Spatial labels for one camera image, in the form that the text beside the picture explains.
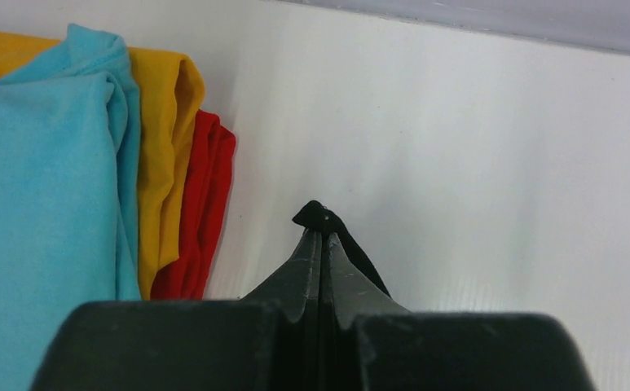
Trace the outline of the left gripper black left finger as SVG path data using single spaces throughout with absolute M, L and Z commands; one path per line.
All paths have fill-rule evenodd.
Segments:
M 321 237 L 234 301 L 96 301 L 60 326 L 34 390 L 313 390 Z

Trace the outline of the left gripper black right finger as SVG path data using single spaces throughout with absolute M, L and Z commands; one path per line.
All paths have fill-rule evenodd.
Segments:
M 328 240 L 330 390 L 591 390 L 579 349 L 546 314 L 412 312 Z

